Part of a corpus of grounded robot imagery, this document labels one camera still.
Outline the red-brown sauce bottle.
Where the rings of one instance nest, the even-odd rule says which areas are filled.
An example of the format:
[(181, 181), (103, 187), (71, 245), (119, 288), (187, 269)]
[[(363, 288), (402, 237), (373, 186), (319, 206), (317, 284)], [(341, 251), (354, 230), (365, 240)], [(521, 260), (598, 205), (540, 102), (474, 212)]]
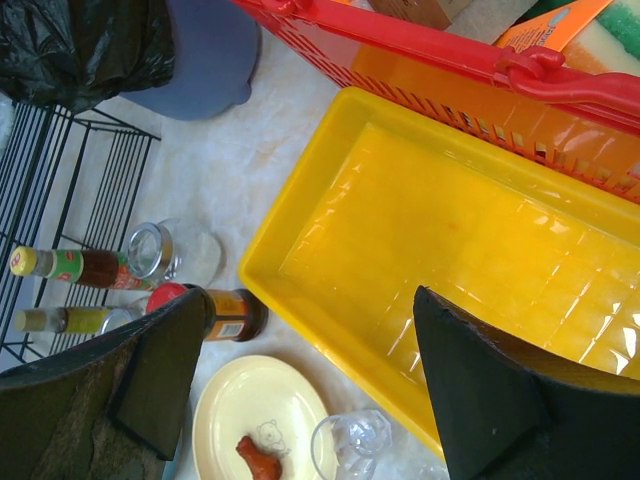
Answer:
[(16, 276), (37, 276), (81, 286), (131, 291), (151, 291), (154, 286), (135, 276), (124, 253), (99, 249), (14, 249), (9, 259)]

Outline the small yellow seasoning bottle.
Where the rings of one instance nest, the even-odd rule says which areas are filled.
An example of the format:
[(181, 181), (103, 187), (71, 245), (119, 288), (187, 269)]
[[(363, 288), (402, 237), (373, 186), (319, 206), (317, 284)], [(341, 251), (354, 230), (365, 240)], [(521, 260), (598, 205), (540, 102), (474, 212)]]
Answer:
[(123, 308), (56, 307), (19, 310), (14, 317), (20, 332), (56, 334), (104, 334), (135, 320)]

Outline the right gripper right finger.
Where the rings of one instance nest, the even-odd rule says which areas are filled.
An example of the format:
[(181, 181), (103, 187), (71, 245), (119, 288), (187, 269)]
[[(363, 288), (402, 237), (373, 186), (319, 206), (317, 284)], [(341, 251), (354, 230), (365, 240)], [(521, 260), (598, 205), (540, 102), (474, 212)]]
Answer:
[(537, 347), (424, 286), (413, 316), (451, 478), (638, 478), (638, 381)]

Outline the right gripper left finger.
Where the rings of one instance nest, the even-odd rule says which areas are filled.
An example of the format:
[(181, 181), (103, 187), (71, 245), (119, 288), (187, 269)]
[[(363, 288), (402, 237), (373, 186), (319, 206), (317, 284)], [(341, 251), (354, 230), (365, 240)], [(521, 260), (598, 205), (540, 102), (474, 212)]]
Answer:
[(159, 479), (206, 332), (201, 288), (1, 374), (4, 479)]

